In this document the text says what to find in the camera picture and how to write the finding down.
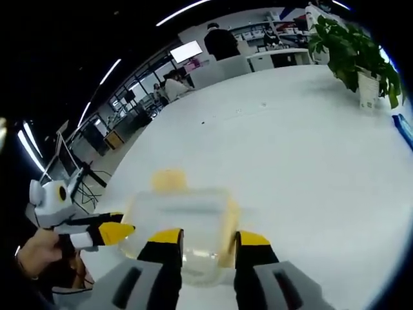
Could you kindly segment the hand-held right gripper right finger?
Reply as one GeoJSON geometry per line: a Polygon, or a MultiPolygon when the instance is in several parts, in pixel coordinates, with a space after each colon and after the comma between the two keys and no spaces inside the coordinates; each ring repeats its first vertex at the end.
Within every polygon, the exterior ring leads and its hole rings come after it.
{"type": "Polygon", "coordinates": [[[291,262],[279,261],[264,236],[238,231],[234,239],[239,309],[332,309],[321,286],[291,262]]]}

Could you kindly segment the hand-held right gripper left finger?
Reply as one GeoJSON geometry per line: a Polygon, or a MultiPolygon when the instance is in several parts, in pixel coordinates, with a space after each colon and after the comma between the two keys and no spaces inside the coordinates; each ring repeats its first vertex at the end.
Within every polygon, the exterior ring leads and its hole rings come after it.
{"type": "Polygon", "coordinates": [[[159,231],[136,259],[127,259],[99,279],[92,309],[175,309],[182,287],[184,230],[159,231]]]}

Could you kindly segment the person's left hand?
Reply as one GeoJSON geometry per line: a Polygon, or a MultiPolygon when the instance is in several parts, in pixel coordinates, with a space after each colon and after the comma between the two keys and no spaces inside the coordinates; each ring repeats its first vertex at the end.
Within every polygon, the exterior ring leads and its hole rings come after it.
{"type": "Polygon", "coordinates": [[[27,278],[37,278],[51,263],[62,259],[58,241],[59,235],[56,232],[38,229],[33,237],[17,250],[15,260],[27,278]]]}

